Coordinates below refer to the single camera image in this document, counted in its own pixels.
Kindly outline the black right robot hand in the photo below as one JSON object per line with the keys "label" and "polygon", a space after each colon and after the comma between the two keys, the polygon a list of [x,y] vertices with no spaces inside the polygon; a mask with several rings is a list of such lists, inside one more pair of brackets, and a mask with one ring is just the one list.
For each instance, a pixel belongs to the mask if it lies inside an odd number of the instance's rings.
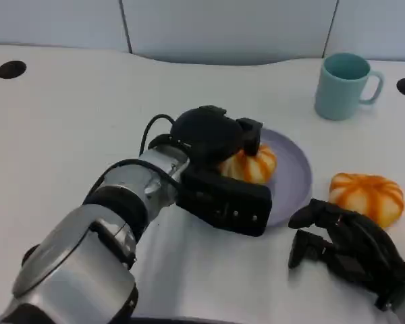
{"label": "black right robot hand", "polygon": [[336,276],[376,294],[379,310],[405,304],[405,259],[373,220],[313,198],[292,215],[288,226],[296,230],[290,269],[304,259],[321,261]]}

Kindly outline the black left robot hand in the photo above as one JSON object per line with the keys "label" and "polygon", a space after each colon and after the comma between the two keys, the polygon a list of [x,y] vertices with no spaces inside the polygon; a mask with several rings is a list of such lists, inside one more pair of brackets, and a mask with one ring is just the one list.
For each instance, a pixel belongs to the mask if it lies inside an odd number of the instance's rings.
{"label": "black left robot hand", "polygon": [[225,109],[206,105],[181,114],[170,135],[190,150],[193,163],[216,166],[241,150],[255,155],[262,127],[259,121],[232,119]]}

